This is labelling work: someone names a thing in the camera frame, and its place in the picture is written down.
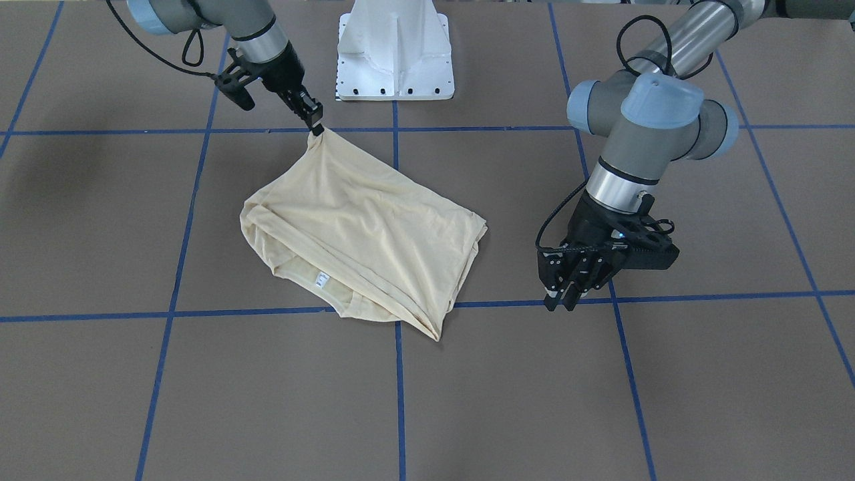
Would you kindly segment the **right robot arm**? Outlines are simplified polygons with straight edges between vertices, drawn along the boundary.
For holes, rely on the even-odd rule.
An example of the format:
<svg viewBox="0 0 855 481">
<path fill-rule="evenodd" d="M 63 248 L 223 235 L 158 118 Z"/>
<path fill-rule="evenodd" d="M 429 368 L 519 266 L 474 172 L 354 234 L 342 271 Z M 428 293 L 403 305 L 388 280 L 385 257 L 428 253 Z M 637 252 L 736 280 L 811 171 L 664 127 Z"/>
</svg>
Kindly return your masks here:
<svg viewBox="0 0 855 481">
<path fill-rule="evenodd" d="M 303 85 L 305 68 L 268 1 L 128 1 L 132 18 L 153 35 L 177 35 L 222 27 L 233 41 L 231 63 L 220 73 L 196 72 L 201 61 L 175 69 L 214 80 L 218 90 L 247 112 L 254 100 L 247 85 L 260 80 L 314 135 L 323 133 L 323 104 Z"/>
</svg>

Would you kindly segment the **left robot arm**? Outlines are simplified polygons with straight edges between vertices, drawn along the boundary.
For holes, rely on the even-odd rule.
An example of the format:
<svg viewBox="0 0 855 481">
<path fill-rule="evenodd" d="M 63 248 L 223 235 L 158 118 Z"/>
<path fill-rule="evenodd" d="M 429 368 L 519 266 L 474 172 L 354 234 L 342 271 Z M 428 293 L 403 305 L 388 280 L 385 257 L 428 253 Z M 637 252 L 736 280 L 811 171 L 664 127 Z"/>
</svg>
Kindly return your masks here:
<svg viewBox="0 0 855 481">
<path fill-rule="evenodd" d="M 652 15 L 661 35 L 607 80 L 586 80 L 569 94 L 567 116 L 577 130 L 605 138 L 576 200 L 567 234 L 557 247 L 535 241 L 544 307 L 573 310 L 590 290 L 622 270 L 667 270 L 680 255 L 674 222 L 651 216 L 654 192 L 678 160 L 705 160 L 727 152 L 738 137 L 735 110 L 705 97 L 690 79 L 714 51 L 764 13 L 763 1 L 697 1 L 671 27 Z"/>
</svg>

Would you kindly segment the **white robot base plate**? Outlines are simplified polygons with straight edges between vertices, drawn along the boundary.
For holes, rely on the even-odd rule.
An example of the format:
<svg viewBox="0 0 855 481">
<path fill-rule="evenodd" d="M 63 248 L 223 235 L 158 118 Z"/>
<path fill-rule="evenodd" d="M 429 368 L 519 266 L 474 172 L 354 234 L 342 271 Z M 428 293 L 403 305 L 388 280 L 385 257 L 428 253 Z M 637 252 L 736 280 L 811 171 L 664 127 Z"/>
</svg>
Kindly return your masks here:
<svg viewBox="0 0 855 481">
<path fill-rule="evenodd" d="M 344 21 L 339 18 L 338 45 Z M 439 13 L 451 41 L 449 19 Z M 335 97 L 339 101 L 442 101 L 456 91 L 452 45 L 445 55 L 412 55 L 398 46 L 378 53 L 339 53 Z"/>
</svg>

